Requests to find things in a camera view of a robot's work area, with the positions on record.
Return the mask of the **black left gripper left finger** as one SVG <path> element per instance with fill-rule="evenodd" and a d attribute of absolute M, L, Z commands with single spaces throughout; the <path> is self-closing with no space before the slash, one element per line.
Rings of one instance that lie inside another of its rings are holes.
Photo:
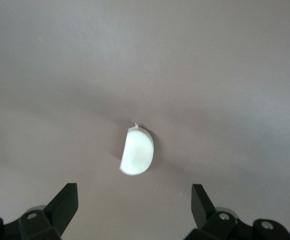
<path fill-rule="evenodd" d="M 32 207 L 8 224 L 0 218 L 0 240 L 60 240 L 78 206 L 78 186 L 67 183 L 47 205 Z"/>

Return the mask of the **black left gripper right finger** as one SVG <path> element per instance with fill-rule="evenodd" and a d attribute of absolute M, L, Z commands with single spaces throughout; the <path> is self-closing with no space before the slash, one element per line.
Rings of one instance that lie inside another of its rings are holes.
<path fill-rule="evenodd" d="M 186 240 L 290 240 L 289 231 L 279 222 L 257 219 L 250 226 L 228 210 L 218 210 L 204 187 L 193 184 L 191 212 L 196 223 Z"/>

